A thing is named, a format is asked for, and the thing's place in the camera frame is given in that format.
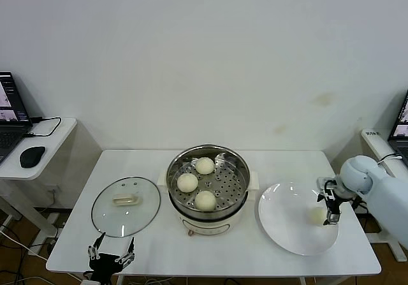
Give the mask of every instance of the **mouse cable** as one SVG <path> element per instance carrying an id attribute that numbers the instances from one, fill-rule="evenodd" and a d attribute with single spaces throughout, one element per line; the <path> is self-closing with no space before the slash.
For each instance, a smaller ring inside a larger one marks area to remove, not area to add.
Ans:
<path id="1" fill-rule="evenodd" d="M 25 135 L 23 135 L 23 137 L 47 137 L 50 136 L 52 133 L 54 133 L 54 131 L 58 128 L 58 126 L 60 125 L 62 119 L 61 117 L 31 117 L 31 122 L 33 124 L 39 123 L 41 121 L 51 121 L 53 119 L 58 119 L 58 123 L 57 125 L 54 127 L 54 129 L 49 132 L 49 134 L 34 134 L 34 133 L 27 133 Z"/>

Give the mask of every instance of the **steamer basket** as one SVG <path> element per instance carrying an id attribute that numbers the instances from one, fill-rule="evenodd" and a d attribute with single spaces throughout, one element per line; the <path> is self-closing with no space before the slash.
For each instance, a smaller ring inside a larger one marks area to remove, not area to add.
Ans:
<path id="1" fill-rule="evenodd" d="M 200 175 L 195 164 L 201 157 L 209 157 L 215 163 L 214 172 Z M 191 193 L 183 193 L 177 187 L 177 179 L 183 173 L 192 173 L 198 179 L 198 187 Z M 166 184 L 171 202 L 186 217 L 214 222 L 231 217 L 244 204 L 249 185 L 247 163 L 232 150 L 216 145 L 200 145 L 180 153 L 170 163 Z M 202 212 L 194 206 L 194 199 L 200 191 L 211 191 L 217 200 L 214 211 Z"/>

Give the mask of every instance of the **laptop screen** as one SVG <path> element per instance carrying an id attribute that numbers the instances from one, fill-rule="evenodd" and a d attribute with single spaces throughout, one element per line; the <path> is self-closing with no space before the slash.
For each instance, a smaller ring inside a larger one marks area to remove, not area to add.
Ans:
<path id="1" fill-rule="evenodd" d="M 394 127 L 391 130 L 390 137 L 388 139 L 408 140 L 408 92 L 405 96 L 404 102 L 402 103 L 397 121 L 394 124 Z"/>
<path id="2" fill-rule="evenodd" d="M 31 121 L 11 73 L 0 72 L 0 125 L 2 124 L 31 125 Z"/>

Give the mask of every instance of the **steamed bun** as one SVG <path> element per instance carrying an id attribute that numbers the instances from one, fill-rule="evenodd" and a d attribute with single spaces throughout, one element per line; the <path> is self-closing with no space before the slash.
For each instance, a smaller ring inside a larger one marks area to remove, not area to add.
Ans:
<path id="1" fill-rule="evenodd" d="M 198 186 L 198 179 L 191 173 L 183 173 L 177 179 L 177 187 L 183 193 L 191 193 Z"/>
<path id="2" fill-rule="evenodd" d="M 215 164 L 209 157 L 202 157 L 196 162 L 196 170 L 201 175 L 208 175 L 215 169 Z"/>
<path id="3" fill-rule="evenodd" d="M 198 210 L 207 212 L 209 210 L 215 209 L 215 206 L 217 205 L 217 200 L 213 193 L 211 193 L 210 191 L 200 191 L 197 194 L 194 203 Z"/>

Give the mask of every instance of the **pot handle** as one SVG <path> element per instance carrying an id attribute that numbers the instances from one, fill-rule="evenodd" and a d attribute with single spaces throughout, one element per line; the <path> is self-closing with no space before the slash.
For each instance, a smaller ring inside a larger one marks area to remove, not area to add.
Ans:
<path id="1" fill-rule="evenodd" d="M 167 193 L 167 184 L 166 184 L 166 171 L 160 173 L 160 176 L 157 180 L 157 188 L 160 190 L 160 193 Z"/>
<path id="2" fill-rule="evenodd" d="M 251 178 L 249 180 L 247 191 L 248 191 L 248 200 L 249 201 L 256 200 L 256 195 L 259 191 L 259 179 L 258 179 L 257 172 L 251 172 Z"/>

